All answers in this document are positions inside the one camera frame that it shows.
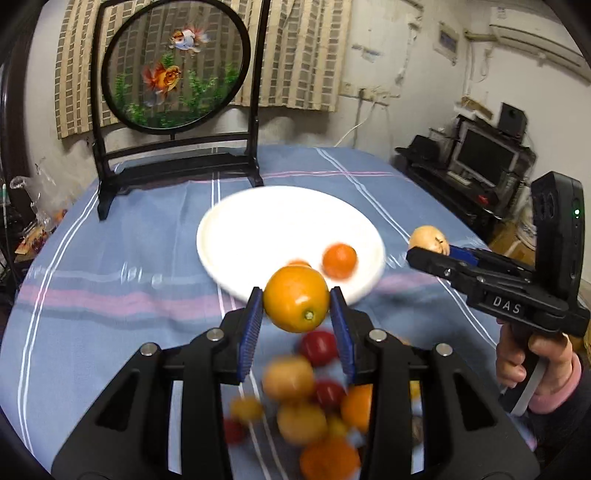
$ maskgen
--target striped tablecloth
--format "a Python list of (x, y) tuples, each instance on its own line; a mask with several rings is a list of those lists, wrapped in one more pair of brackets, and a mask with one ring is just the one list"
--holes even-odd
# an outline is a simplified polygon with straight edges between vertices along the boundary
[[(387, 251), (384, 276), (357, 308), (375, 325), (431, 348), (446, 342), (491, 389), (499, 327), (464, 298), (405, 264), (408, 237), (438, 226), (457, 246), (483, 243), (442, 205), (383, 161), (344, 148), (261, 147), (267, 185), (295, 185), (334, 195), (379, 230)], [(188, 343), (217, 326), (236, 300), (206, 274), (196, 251), (197, 226), (246, 179), (190, 181), (117, 197), (98, 221), (96, 185), (80, 198), (33, 263), (12, 311), (0, 351), (0, 404), (47, 469), (101, 390), (148, 341)], [(262, 367), (289, 353), (297, 338), (264, 321), (245, 392), (261, 392)], [(320, 376), (341, 376), (338, 365)], [(227, 402), (237, 387), (224, 387)], [(169, 468), (178, 471), (180, 385), (171, 413)], [(231, 449), (235, 478), (300, 478), (298, 452), (278, 435), (276, 406), (251, 438)]]

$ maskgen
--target red cherry tomato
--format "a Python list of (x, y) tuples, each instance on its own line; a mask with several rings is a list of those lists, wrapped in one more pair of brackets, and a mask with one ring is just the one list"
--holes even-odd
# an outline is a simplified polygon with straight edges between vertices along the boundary
[(341, 384), (332, 380), (318, 380), (314, 397), (318, 404), (326, 410), (337, 410), (345, 398), (345, 389)]
[(246, 438), (246, 429), (234, 419), (223, 419), (223, 431), (228, 445), (236, 445)]
[(300, 353), (313, 367), (323, 367), (339, 357), (336, 338), (332, 332), (314, 330), (306, 333), (300, 343)]

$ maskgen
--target goldfish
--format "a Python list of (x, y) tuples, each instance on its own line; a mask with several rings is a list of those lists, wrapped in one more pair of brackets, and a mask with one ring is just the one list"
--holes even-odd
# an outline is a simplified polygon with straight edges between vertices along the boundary
[(165, 69), (162, 63), (158, 62), (154, 71), (151, 71), (148, 66), (145, 66), (142, 77), (144, 78), (144, 83), (154, 95), (153, 99), (146, 101), (146, 105), (160, 105), (166, 100), (169, 91), (177, 86), (181, 77), (181, 69), (176, 65)]
[(189, 25), (182, 30), (177, 30), (170, 37), (169, 48), (178, 48), (179, 50), (190, 50), (191, 54), (199, 53), (202, 45), (209, 42), (209, 35), (205, 33), (207, 26), (195, 29)]

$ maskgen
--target air conditioner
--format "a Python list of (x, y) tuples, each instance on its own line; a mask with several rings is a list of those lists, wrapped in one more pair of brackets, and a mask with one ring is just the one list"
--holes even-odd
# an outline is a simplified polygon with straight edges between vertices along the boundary
[(519, 10), (492, 7), (491, 28), (499, 43), (562, 65), (591, 82), (591, 68), (561, 24)]

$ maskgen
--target pink sleeve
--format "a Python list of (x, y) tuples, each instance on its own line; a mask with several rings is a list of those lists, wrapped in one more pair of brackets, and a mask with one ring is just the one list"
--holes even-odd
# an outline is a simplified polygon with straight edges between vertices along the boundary
[(576, 353), (573, 353), (573, 373), (569, 380), (563, 385), (563, 387), (552, 395), (534, 395), (530, 400), (529, 408), (533, 413), (539, 415), (546, 415), (552, 413), (569, 397), (573, 394), (577, 388), (579, 381), (581, 380), (581, 362)]

